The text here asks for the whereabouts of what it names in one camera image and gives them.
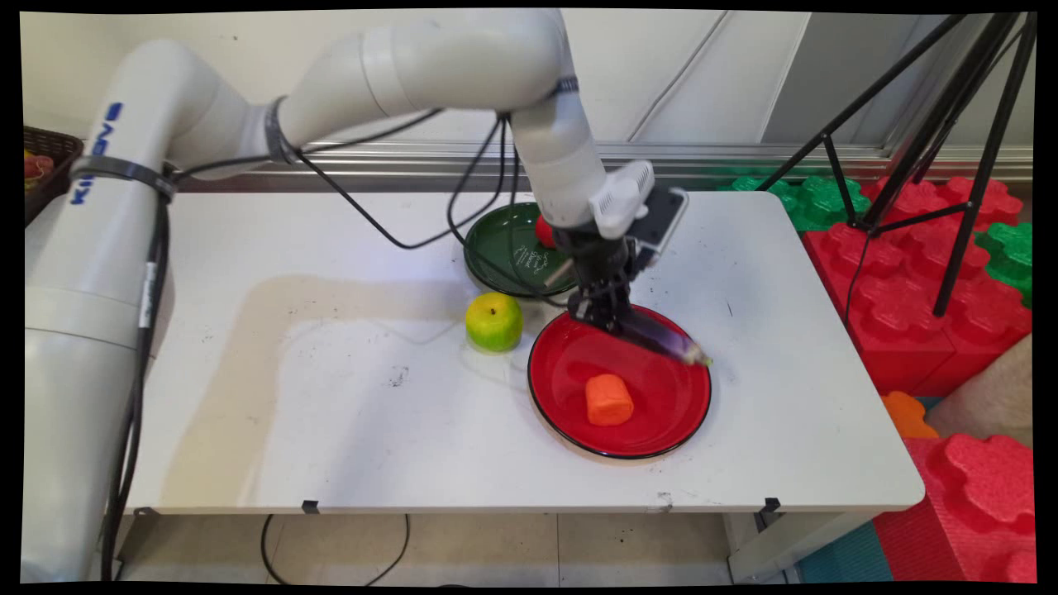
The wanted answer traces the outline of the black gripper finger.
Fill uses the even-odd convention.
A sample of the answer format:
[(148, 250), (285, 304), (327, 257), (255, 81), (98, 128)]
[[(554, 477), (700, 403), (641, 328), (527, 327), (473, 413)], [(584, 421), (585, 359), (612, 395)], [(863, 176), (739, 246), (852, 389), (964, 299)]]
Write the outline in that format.
[(624, 325), (612, 325), (612, 290), (579, 290), (571, 294), (566, 310), (572, 320), (607, 333), (623, 332)]
[(638, 315), (630, 299), (630, 282), (612, 280), (612, 325), (627, 325)]

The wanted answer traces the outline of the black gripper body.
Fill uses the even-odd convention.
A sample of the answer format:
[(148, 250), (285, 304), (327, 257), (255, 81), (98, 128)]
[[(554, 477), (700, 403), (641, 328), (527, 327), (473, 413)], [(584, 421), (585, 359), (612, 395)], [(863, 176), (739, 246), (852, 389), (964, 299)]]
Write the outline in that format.
[(612, 280), (631, 282), (638, 275), (638, 242), (627, 235), (619, 240), (606, 240), (592, 226), (553, 227), (553, 241), (560, 252), (568, 255), (574, 271), (577, 293), (612, 289)]

